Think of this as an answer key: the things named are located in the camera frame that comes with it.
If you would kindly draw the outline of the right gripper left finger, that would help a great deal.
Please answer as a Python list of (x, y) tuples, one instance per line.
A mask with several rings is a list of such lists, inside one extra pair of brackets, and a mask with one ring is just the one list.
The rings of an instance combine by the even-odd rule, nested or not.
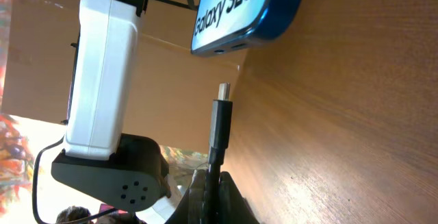
[(190, 187), (186, 190), (182, 200), (166, 221), (166, 224), (202, 224), (205, 222), (203, 203), (206, 174), (205, 169), (195, 171)]

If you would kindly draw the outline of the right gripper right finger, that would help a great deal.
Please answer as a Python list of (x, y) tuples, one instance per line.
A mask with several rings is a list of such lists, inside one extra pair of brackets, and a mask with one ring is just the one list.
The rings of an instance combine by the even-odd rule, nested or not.
[(259, 224), (247, 200), (241, 195), (231, 175), (220, 173), (218, 222), (220, 224)]

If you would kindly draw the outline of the blue Galaxy smartphone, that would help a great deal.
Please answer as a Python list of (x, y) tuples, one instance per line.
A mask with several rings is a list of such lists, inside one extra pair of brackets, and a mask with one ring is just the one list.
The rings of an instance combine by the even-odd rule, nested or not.
[(277, 39), (292, 24), (301, 0), (200, 0), (191, 54), (209, 57)]

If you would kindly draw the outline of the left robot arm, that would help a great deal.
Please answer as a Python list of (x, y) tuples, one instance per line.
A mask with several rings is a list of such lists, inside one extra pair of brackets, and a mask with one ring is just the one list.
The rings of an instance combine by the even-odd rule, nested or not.
[(141, 13), (147, 0), (81, 0), (75, 76), (55, 180), (116, 209), (139, 212), (169, 195), (158, 144), (123, 133)]

